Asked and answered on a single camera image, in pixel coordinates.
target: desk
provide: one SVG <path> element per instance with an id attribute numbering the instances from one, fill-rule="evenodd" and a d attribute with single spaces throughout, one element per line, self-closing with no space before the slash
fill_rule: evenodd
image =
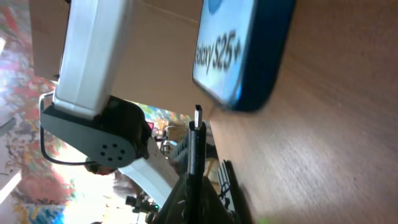
<path id="1" fill-rule="evenodd" d="M 211 114 L 255 222 L 398 223 L 397 15 L 298 0 L 266 106 Z"/>

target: colorful painting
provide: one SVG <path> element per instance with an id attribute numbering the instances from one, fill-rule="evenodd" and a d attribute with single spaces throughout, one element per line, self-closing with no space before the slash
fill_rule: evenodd
<path id="1" fill-rule="evenodd" d="M 51 164 L 42 157 L 38 102 L 41 94 L 53 89 L 52 82 L 34 75 L 28 0 L 1 1 L 0 116 L 14 117 L 16 126 L 0 138 L 0 150 L 8 158 L 7 168 L 22 171 L 22 180 L 11 193 L 12 200 L 4 202 L 12 203 L 15 221 L 10 223 L 77 223 L 75 216 L 84 223 L 101 221 L 113 204 L 105 197 L 110 189 L 109 178 L 90 174 L 84 167 Z M 139 106 L 157 129 L 170 121 L 187 124 L 191 120 L 152 106 Z M 50 133 L 45 139 L 52 157 L 66 161 L 85 158 Z M 96 213 L 85 218 L 82 206 Z"/>

